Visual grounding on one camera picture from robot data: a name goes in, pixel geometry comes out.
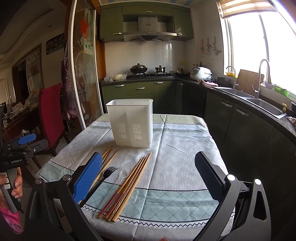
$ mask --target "table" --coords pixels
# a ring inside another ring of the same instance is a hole
[[[196,116],[153,114],[153,142],[146,149],[117,146],[108,114],[104,114],[47,162],[37,176],[45,181],[59,180],[85,164],[95,151],[103,153],[111,145],[114,151],[119,149],[112,166],[127,162],[134,166],[142,156],[153,154],[116,222],[92,218],[115,183],[115,174],[102,183],[82,208],[96,231],[111,240],[193,240],[218,205],[195,168],[195,154],[204,151],[227,173],[204,120]],[[231,229],[233,216],[234,213],[225,233]]]
[[[10,141],[19,136],[22,133],[22,130],[32,131],[38,125],[40,125],[38,107],[32,110],[24,110],[22,113],[14,117],[12,120],[8,120],[8,122],[4,124],[3,139],[6,142]]]

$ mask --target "hand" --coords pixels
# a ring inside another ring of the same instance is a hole
[[[6,177],[4,175],[0,175],[0,185],[4,185],[6,183]],[[15,179],[15,189],[12,190],[11,195],[15,198],[22,197],[22,173],[20,168],[17,169],[17,178]],[[0,190],[0,206],[9,209],[9,206],[3,196],[2,191]]]

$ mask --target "white tile backsplash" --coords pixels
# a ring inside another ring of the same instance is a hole
[[[185,43],[181,41],[133,41],[105,43],[106,72],[127,72],[130,67],[140,63],[148,70],[147,74],[155,72],[159,65],[166,71],[179,69],[181,61],[185,60]]]

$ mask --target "rice cooker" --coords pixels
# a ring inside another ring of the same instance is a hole
[[[205,67],[196,67],[191,70],[190,78],[192,80],[205,80],[211,76],[211,71]]]

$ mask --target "blue gripper pad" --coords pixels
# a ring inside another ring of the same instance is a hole
[[[194,163],[212,198],[221,203],[223,199],[223,184],[212,169],[209,161],[201,152],[198,152],[195,155]]]
[[[30,134],[30,135],[27,135],[27,136],[24,136],[24,137],[21,137],[19,140],[18,140],[18,144],[19,145],[24,145],[28,142],[31,142],[31,141],[34,141],[36,139],[36,136],[35,134]]]
[[[77,181],[74,183],[73,199],[76,204],[84,200],[91,185],[102,168],[102,155],[94,153],[87,162],[86,167]]]

